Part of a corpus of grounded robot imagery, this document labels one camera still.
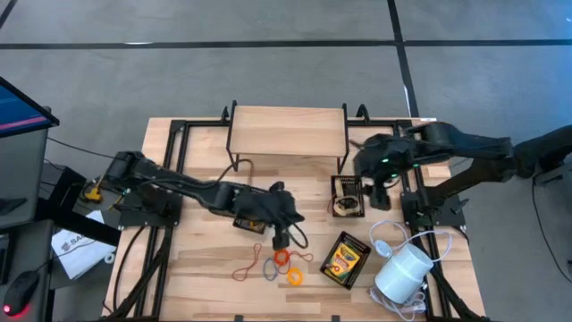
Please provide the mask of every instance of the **computer mouse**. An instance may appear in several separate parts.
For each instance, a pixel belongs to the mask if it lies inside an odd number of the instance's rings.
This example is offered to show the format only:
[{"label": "computer mouse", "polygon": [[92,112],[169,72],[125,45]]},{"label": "computer mouse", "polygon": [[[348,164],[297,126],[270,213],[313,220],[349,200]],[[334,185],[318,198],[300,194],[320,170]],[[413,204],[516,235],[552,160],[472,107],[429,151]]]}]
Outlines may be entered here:
[{"label": "computer mouse", "polygon": [[36,287],[38,287],[39,274],[36,271],[21,273],[10,285],[4,296],[2,311],[8,317],[21,313],[28,305]]}]

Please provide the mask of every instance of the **gray floor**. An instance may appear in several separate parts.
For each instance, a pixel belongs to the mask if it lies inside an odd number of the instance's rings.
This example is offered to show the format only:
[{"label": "gray floor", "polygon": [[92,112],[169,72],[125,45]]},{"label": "gray floor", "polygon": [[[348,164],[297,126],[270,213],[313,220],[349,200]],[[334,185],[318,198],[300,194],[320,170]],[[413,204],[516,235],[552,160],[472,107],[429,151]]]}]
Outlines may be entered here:
[{"label": "gray floor", "polygon": [[[0,1],[0,7],[7,1]],[[404,38],[572,38],[567,0],[397,1]],[[391,39],[385,1],[19,0],[0,43]],[[515,143],[572,123],[572,47],[407,48],[419,113]],[[336,107],[407,116],[393,47],[0,50],[0,75],[43,105],[50,136],[113,154],[141,146],[151,116],[219,115],[249,105]],[[54,144],[46,156],[88,177],[102,160]],[[459,171],[464,164],[454,169]],[[572,258],[572,204],[563,182],[538,188],[548,240]],[[531,183],[464,193],[471,253],[488,316],[569,319],[572,285],[554,266],[534,214]],[[96,318],[107,281],[65,288],[55,320]]]}]

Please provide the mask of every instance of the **white cup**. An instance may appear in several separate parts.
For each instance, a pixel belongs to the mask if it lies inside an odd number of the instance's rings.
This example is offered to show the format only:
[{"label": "white cup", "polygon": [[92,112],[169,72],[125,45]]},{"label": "white cup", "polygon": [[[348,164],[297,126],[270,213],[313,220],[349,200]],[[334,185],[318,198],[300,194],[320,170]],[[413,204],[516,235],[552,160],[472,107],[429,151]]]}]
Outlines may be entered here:
[{"label": "white cup", "polygon": [[375,276],[375,286],[391,301],[403,304],[419,289],[423,277],[432,267],[431,259],[408,243]]}]

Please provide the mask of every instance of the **paper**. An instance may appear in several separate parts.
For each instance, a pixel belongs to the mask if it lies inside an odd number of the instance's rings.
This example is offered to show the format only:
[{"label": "paper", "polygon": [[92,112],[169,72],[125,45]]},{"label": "paper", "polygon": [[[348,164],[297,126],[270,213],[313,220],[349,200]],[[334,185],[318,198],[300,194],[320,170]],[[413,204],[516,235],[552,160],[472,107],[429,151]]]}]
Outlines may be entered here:
[{"label": "paper", "polygon": [[[92,211],[86,217],[104,223],[104,218],[99,210]],[[84,275],[107,254],[115,251],[114,246],[100,241],[93,242],[92,239],[65,229],[52,236],[52,248],[56,256],[68,253],[61,256],[59,260],[70,279]]]}]

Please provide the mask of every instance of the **wooden platform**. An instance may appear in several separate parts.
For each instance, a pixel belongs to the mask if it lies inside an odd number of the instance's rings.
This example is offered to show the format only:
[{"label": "wooden platform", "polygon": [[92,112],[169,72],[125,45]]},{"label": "wooden platform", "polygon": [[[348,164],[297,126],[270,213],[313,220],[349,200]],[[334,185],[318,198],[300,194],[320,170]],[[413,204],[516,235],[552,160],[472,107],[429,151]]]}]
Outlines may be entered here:
[{"label": "wooden platform", "polygon": [[[170,121],[168,118],[153,118],[147,128],[142,151],[159,164],[164,157]],[[349,137],[362,141],[378,132],[391,133],[391,129],[349,128]],[[184,173],[201,179],[216,178],[229,164],[226,138],[225,127],[191,129]],[[280,144],[276,148],[288,150],[290,145],[297,142]],[[350,150],[349,161],[355,152],[353,148]],[[399,321],[397,315],[374,303],[368,296],[367,290],[383,265],[383,259],[375,253],[370,256],[351,291],[346,291],[321,274],[319,267],[342,230],[369,243],[368,233],[372,224],[383,219],[402,221],[399,203],[401,186],[398,184],[389,190],[391,211],[367,208],[365,218],[333,218],[326,212],[326,207],[331,197],[330,175],[336,172],[335,159],[279,156],[252,156],[251,159],[256,164],[253,184],[268,188],[278,180],[284,181],[286,189],[296,198],[299,213],[306,217],[300,227],[308,236],[309,248],[299,250],[295,246],[290,247],[291,250],[314,254],[311,263],[298,258],[293,260],[293,265],[305,275],[304,283],[294,287],[284,275],[273,282],[266,281],[262,276],[265,259],[273,255],[272,230],[259,235],[234,228],[230,218],[212,215],[196,201],[185,199],[181,224],[173,236],[161,320],[233,320],[235,315],[240,314],[245,320],[325,321],[331,320],[332,315],[339,315],[342,321]],[[423,166],[422,171],[426,185],[438,184],[450,176],[447,164]],[[352,166],[346,166],[343,173],[351,172]],[[237,173],[230,171],[225,180],[246,182],[247,176],[248,167],[244,165]],[[108,306],[112,303],[115,275],[122,254],[136,231],[136,228],[130,228],[122,233],[105,300]],[[139,279],[147,235],[148,229],[134,243],[127,258],[119,287],[120,301]],[[379,227],[374,235],[390,245],[402,241],[401,232],[392,225]],[[484,314],[467,241],[458,233],[454,233],[454,236],[452,250],[442,263],[444,274],[466,304],[476,313]],[[437,240],[443,252],[447,245],[446,237],[438,235]],[[235,269],[252,262],[252,247],[256,242],[262,243],[263,248],[260,260],[250,271],[248,279],[244,282],[232,280],[231,273]],[[155,280],[151,281],[149,288],[145,308],[147,314],[151,312]],[[439,300],[435,291],[432,298],[435,312],[439,314]],[[419,315],[418,319],[423,320],[424,316]]]},{"label": "wooden platform", "polygon": [[236,106],[231,153],[343,157],[346,154],[341,108]]}]

